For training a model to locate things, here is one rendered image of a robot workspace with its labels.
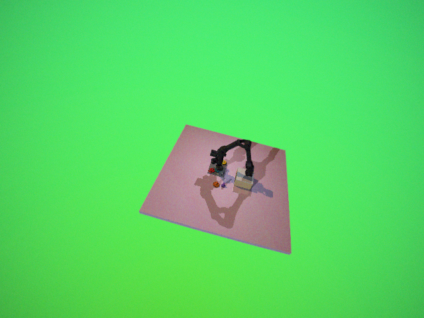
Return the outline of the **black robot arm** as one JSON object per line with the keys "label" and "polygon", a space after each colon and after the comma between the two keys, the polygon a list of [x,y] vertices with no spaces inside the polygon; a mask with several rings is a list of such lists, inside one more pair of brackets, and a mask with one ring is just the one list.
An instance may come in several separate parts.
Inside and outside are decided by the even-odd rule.
{"label": "black robot arm", "polygon": [[[244,143],[244,144],[242,144],[242,143]],[[247,161],[246,161],[245,174],[246,174],[246,176],[252,177],[252,174],[254,173],[254,165],[253,165],[252,160],[251,160],[251,151],[250,151],[251,143],[252,143],[251,140],[246,140],[246,139],[240,140],[240,139],[238,139],[238,140],[236,140],[236,141],[234,141],[234,142],[232,142],[232,143],[230,143],[226,146],[221,146],[217,151],[211,150],[210,156],[216,157],[218,155],[218,157],[211,159],[211,163],[212,164],[215,164],[215,163],[218,164],[217,158],[219,160],[222,160],[224,157],[226,157],[227,154],[225,154],[225,153],[228,150],[230,150],[230,149],[232,149],[236,146],[240,146],[240,147],[242,147],[246,150]]]}

